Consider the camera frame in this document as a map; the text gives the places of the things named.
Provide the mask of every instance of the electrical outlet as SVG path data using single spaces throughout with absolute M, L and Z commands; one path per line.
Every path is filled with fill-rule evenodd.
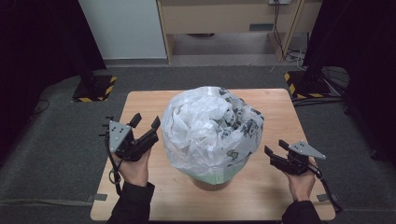
M 269 0 L 270 5 L 275 5 L 276 3 L 281 5 L 287 5 L 291 3 L 291 0 Z

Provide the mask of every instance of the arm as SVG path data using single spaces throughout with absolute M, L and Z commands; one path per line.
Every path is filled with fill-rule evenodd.
M 120 173 L 124 178 L 122 194 L 113 208 L 108 224 L 148 223 L 154 185 L 149 183 L 149 154 L 139 161 L 123 161 Z M 114 161 L 120 159 L 112 154 Z
M 284 173 L 289 180 L 289 189 L 294 203 L 292 203 L 282 216 L 284 224 L 321 224 L 314 205 L 310 201 L 312 188 L 315 184 L 315 175 L 307 171 L 302 175 L 289 175 Z

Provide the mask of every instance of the gray carpet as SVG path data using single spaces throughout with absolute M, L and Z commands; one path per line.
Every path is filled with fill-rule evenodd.
M 79 83 L 72 77 L 48 87 L 13 153 L 0 169 L 0 201 L 57 200 L 79 206 L 38 203 L 0 204 L 0 223 L 94 223 L 87 197 L 96 193 L 106 162 L 103 133 L 130 91 L 187 90 L 200 86 L 226 89 L 283 88 L 283 74 L 294 66 L 131 67 L 98 74 L 117 77 L 105 102 L 71 103 Z M 296 107 L 310 143 L 327 155 L 319 161 L 345 211 L 331 224 L 395 223 L 396 171 L 373 161 L 371 149 L 343 103 Z

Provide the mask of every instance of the yellow and black hazard tape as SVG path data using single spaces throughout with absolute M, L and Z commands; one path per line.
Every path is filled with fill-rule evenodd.
M 110 96 L 111 91 L 113 90 L 114 84 L 116 83 L 116 77 L 112 77 L 110 82 L 108 83 L 108 87 L 106 89 L 106 93 L 103 96 L 95 96 L 95 97 L 78 97 L 73 98 L 73 102 L 94 102 L 94 101 L 106 101 L 107 98 Z
M 290 75 L 286 73 L 284 77 L 286 79 L 286 82 L 288 83 L 289 90 L 293 98 L 308 99 L 308 98 L 321 98 L 321 97 L 330 96 L 330 94 L 322 94 L 322 93 L 298 93 L 296 91 L 294 83 L 292 83 L 291 81 Z

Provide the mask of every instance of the white plastic bag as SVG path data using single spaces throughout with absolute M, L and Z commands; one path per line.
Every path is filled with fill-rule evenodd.
M 264 117 L 229 91 L 201 87 L 175 96 L 163 112 L 163 145 L 172 166 L 222 184 L 239 172 L 262 140 Z

